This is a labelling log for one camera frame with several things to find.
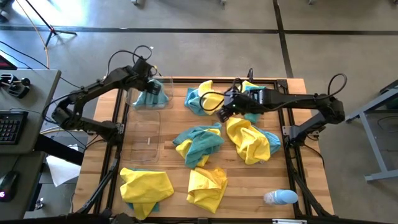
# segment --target keyboard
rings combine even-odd
[[[0,111],[0,145],[16,145],[26,124],[26,111]]]

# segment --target plastic bottle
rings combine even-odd
[[[295,203],[299,197],[292,190],[274,190],[264,194],[264,201],[269,205],[286,205]]]

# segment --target wooden tabletop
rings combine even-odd
[[[290,93],[305,94],[304,80],[287,79]],[[212,125],[218,122],[213,116],[197,116],[184,106],[187,88],[197,88],[198,83],[174,83],[174,95],[163,110],[130,110],[119,170],[123,167],[166,171],[175,193],[160,202],[160,211],[152,217],[214,217],[214,218],[293,218],[293,206],[269,206],[263,195],[275,189],[289,189],[289,179],[284,150],[281,148],[264,164],[246,165],[236,153],[235,145],[226,135],[225,124],[221,136],[225,140],[219,152],[212,154],[205,169],[221,167],[227,173],[228,186],[215,214],[187,202],[190,169],[184,166],[183,158],[175,151],[172,140],[182,131],[197,125]],[[213,84],[215,90],[225,91],[231,84]],[[117,90],[101,96],[96,106],[94,119],[111,120]],[[296,124],[302,124],[312,115],[309,110],[293,110]],[[256,126],[272,132],[281,139],[277,112],[265,113]],[[306,144],[319,151],[318,143],[307,140]],[[100,180],[105,143],[91,146],[85,152],[73,205],[75,210],[89,199]],[[301,148],[303,166],[308,188],[323,208],[333,213],[325,171],[320,157],[306,147]],[[113,202],[113,214],[127,213],[134,216],[119,191],[122,180],[118,176]],[[304,211],[301,191],[298,188],[300,208]],[[101,210],[106,205],[108,187],[104,190]]]

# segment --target blue towel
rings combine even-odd
[[[263,88],[265,88],[264,86],[246,86],[246,88],[243,91],[246,90],[262,90]],[[245,114],[244,115],[244,119],[256,124],[257,120],[259,119],[260,114]]]
[[[150,171],[150,170],[146,170],[146,169],[134,169],[134,168],[130,168],[133,171]],[[132,203],[127,203],[127,205],[134,210],[134,205]],[[152,212],[159,212],[160,211],[160,205],[159,202],[156,202],[155,206],[152,209]]]
[[[263,135],[265,135],[265,137],[268,139],[269,150],[270,150],[271,155],[279,150],[280,140],[279,140],[278,136],[276,136],[275,134],[272,134],[268,131],[261,130],[254,125],[253,125],[253,127],[256,128]]]
[[[159,94],[153,95],[152,93],[142,91],[140,92],[137,101],[133,103],[133,107],[140,108],[141,106],[147,106],[150,108],[164,108],[167,102],[169,102],[169,98],[164,93],[163,84],[156,79],[149,80],[149,82],[154,82],[162,87]]]
[[[192,112],[196,115],[204,116],[207,115],[205,111],[200,108],[199,105],[200,96],[198,94],[198,89],[188,88],[187,97],[185,99],[184,105],[190,108]]]
[[[213,126],[195,126],[194,128],[183,131],[173,140],[175,146],[180,145],[187,139],[192,140],[191,147],[185,157],[185,165],[191,169],[196,167],[203,155],[210,155],[214,152],[218,152],[220,146],[224,143],[224,139],[221,136],[205,131],[206,129],[219,129],[221,131],[221,124],[215,123]]]

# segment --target computer mouse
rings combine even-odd
[[[0,202],[10,202],[17,192],[19,173],[9,171],[0,178]]]

